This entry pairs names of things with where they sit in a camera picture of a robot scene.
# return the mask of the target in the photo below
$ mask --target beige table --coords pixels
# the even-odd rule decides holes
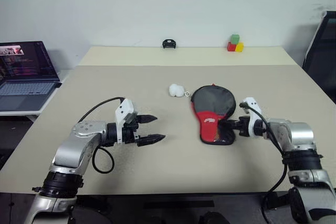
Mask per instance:
[[[282,47],[226,48],[91,47],[80,66],[296,65]]]
[[[113,49],[107,51],[111,59],[116,57]],[[336,185],[336,106],[284,51],[282,54],[289,61],[287,65],[272,65],[269,60],[267,66],[78,66],[0,171],[0,191],[30,193],[33,186],[42,185],[53,155],[71,127],[95,104],[121,95],[134,101],[141,113],[159,118],[142,125],[140,133],[166,134],[166,138],[145,147],[129,144],[109,148],[115,170],[103,175],[90,165],[80,194],[268,190],[282,173],[281,157],[272,144],[263,138],[246,137],[237,137],[230,146],[203,144],[189,98],[170,97],[167,88],[171,83],[182,84],[190,92],[215,83],[228,88],[237,102],[254,97],[265,116],[307,122],[324,156],[323,168]],[[116,107],[115,103],[105,104],[88,119],[113,122]],[[237,108],[232,119],[243,114]],[[104,154],[97,158],[101,169],[109,168]],[[286,178],[279,190],[289,188]]]

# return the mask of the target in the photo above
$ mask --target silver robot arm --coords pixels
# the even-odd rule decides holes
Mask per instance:
[[[289,181],[294,187],[278,202],[273,198],[271,205],[274,207],[269,208],[289,204],[293,219],[298,223],[336,223],[335,191],[327,171],[322,169],[322,156],[317,153],[310,126],[284,119],[266,119],[266,125],[252,97],[244,99],[239,106],[250,116],[221,120],[219,124],[227,131],[239,130],[241,136],[263,136],[268,140],[272,138],[268,127],[271,128],[281,150],[282,162],[289,168]]]
[[[157,118],[137,115],[130,100],[124,99],[116,110],[116,122],[82,121],[71,130],[67,140],[57,149],[39,192],[26,217],[25,224],[43,223],[52,217],[52,223],[68,223],[72,219],[78,188],[83,186],[84,175],[97,147],[115,143],[137,143],[138,146],[153,144],[164,135],[137,135],[138,123],[149,123]]]
[[[284,152],[282,162],[288,165],[289,202],[298,223],[336,222],[336,194],[326,170],[322,169],[313,131],[306,123],[268,119],[269,126]]]

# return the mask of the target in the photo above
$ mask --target black cable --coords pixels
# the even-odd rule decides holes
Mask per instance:
[[[255,109],[251,108],[246,102],[243,102],[239,105],[241,108],[247,108],[247,109],[250,109],[252,110],[254,113],[256,113],[260,118],[261,120],[264,122],[265,126],[266,126],[266,131],[270,134],[270,140],[271,142],[273,143],[273,145],[278,149],[278,151],[281,153],[281,156],[284,155],[282,149],[280,148],[279,146],[279,143],[274,135],[274,132],[273,130],[271,129],[271,127],[269,126],[268,122],[266,121],[266,119],[258,112],[256,111]],[[262,199],[262,202],[261,202],[261,214],[265,220],[265,222],[267,224],[270,224],[270,221],[268,220],[267,216],[266,216],[266,213],[265,213],[265,203],[266,203],[266,200],[267,200],[267,197],[271,194],[272,191],[274,191],[275,189],[278,188],[278,186],[283,182],[283,180],[286,178],[286,175],[287,175],[287,165],[284,164],[283,165],[283,172],[282,172],[282,176],[280,177],[280,179],[276,182],[276,184],[267,191],[267,193],[265,194],[265,196],[263,197]]]
[[[268,220],[268,218],[266,216],[266,213],[265,213],[266,200],[267,200],[268,196],[271,194],[271,192],[274,191],[275,189],[277,189],[278,186],[283,182],[283,180],[286,178],[286,174],[287,174],[287,165],[283,165],[283,172],[282,172],[281,178],[278,180],[278,182],[276,182],[276,184],[271,189],[268,190],[268,192],[265,194],[265,196],[262,199],[261,214],[262,214],[262,216],[263,216],[263,218],[264,218],[264,220],[267,224],[270,224],[271,222]]]
[[[14,206],[14,203],[13,203],[13,194],[10,194],[10,203],[9,203],[9,224],[12,223],[12,208]]]
[[[89,110],[88,112],[86,112],[85,115],[82,116],[81,119],[79,119],[78,122],[80,123],[81,121],[83,121],[93,110],[95,110],[99,106],[101,106],[101,105],[103,105],[103,104],[105,104],[107,102],[114,101],[114,100],[120,100],[120,103],[122,103],[124,99],[125,99],[124,97],[113,97],[111,99],[107,99],[105,101],[102,101],[101,103],[98,103],[96,106],[94,106],[91,110]]]
[[[96,106],[94,106],[92,109],[90,109],[88,112],[85,113],[85,115],[83,115],[81,117],[81,119],[79,119],[78,123],[80,123],[81,121],[83,121],[93,110],[95,110],[96,108],[98,108],[99,106],[107,103],[107,102],[111,102],[111,101],[115,101],[115,100],[120,100],[120,103],[123,102],[125,98],[124,97],[113,97],[111,99],[107,99],[105,101],[102,101],[101,103],[98,103]],[[95,161],[95,158],[96,158],[96,153],[98,150],[101,150],[103,152],[105,152],[107,155],[109,155],[109,157],[111,158],[111,161],[112,161],[112,167],[111,169],[107,170],[107,171],[103,171],[103,170],[100,170],[97,166],[96,166],[96,161]],[[114,158],[112,156],[112,154],[107,150],[107,149],[104,149],[100,146],[97,146],[96,149],[94,149],[93,151],[93,155],[92,155],[92,166],[93,168],[99,172],[99,173],[102,173],[102,174],[107,174],[107,173],[110,173],[111,171],[113,171],[114,169]]]
[[[110,159],[111,159],[111,161],[112,161],[112,167],[111,167],[111,169],[109,169],[109,170],[107,170],[107,171],[103,171],[103,170],[100,170],[100,169],[96,166],[96,161],[95,161],[95,159],[96,159],[96,153],[97,153],[98,150],[101,150],[101,151],[105,152],[107,155],[109,155],[109,157],[110,157]],[[112,154],[111,154],[107,149],[104,149],[104,148],[98,146],[98,147],[97,147],[96,149],[94,149],[94,151],[93,151],[93,155],[92,155],[92,166],[93,166],[93,168],[94,168],[97,172],[99,172],[99,173],[102,173],[102,174],[110,173],[110,172],[113,171],[113,169],[114,169],[114,158],[113,158]]]

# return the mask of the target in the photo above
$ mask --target red block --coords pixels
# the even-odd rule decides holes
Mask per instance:
[[[227,44],[227,50],[230,51],[230,52],[234,52],[236,50],[236,46],[237,45],[231,44],[231,42],[229,42]]]

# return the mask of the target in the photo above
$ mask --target green block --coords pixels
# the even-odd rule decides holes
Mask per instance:
[[[231,35],[231,44],[236,45],[239,43],[239,34],[232,34]]]

